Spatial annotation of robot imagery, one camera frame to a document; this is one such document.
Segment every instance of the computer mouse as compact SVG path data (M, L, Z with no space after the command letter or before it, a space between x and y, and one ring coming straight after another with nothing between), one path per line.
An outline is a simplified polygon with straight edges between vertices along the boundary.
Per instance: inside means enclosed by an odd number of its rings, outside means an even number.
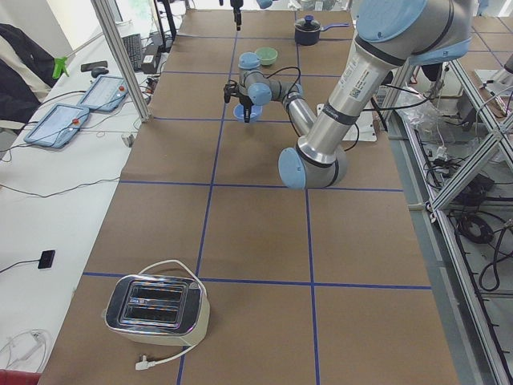
M105 75L108 74L109 70L105 67L95 67L91 70L91 76L93 78L97 78L99 75Z

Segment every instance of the green object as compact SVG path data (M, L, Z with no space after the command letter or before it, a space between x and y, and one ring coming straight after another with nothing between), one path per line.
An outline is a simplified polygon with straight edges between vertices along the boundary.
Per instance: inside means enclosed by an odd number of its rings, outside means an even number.
M258 48L255 51L256 56L260 59L262 66L270 66L278 59L278 51L271 47Z
M58 79L61 77L63 73L66 74L66 76L69 76L70 74L67 73L66 69L66 61L67 57L63 56L62 58L55 58L55 67L54 67L54 74L52 75L52 78Z

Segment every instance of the green bowl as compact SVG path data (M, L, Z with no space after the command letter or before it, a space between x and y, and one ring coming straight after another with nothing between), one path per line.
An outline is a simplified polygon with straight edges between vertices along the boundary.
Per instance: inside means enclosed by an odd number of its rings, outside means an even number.
M271 47L258 48L255 51L256 56L260 59L262 66L270 66L278 59L278 51Z

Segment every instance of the bowl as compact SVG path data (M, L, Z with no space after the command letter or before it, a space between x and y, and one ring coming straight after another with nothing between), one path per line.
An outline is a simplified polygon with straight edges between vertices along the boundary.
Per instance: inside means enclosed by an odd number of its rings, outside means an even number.
M271 47L261 47L255 51L262 66L270 66L278 59L278 51Z
M244 107L242 104L237 104L235 108L233 108L233 115L240 122L244 122ZM260 118L262 115L262 106L252 106L251 107L251 115L249 116L249 122L254 122Z

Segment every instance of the red object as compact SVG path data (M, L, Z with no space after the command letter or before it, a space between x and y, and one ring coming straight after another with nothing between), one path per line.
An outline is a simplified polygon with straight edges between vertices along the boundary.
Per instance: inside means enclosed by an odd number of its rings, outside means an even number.
M40 373L0 370L0 385L37 385Z

